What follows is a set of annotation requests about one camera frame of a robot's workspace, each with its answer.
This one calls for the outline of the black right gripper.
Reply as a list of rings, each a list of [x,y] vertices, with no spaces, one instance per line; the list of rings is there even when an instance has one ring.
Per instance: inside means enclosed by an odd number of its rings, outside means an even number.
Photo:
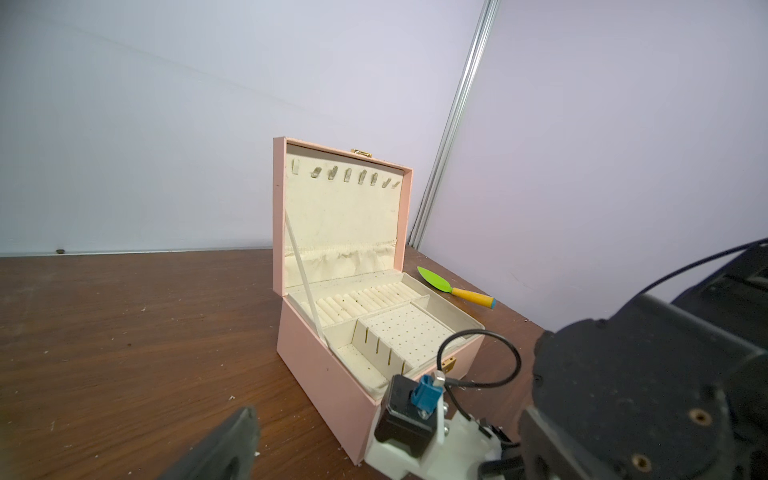
[[[483,479],[763,479],[767,248],[753,244],[671,302],[544,333],[521,444]]]

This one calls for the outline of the pink jewelry box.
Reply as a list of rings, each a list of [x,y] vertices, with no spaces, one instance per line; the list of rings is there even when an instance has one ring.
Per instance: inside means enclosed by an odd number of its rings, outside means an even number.
[[[466,375],[482,325],[404,269],[410,168],[288,137],[273,160],[277,351],[358,464],[391,378]]]

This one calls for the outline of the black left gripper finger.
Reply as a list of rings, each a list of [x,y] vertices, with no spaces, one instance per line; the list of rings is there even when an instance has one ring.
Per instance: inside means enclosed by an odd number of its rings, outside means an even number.
[[[159,479],[250,479],[259,439],[260,426],[255,408],[240,408],[163,472]]]

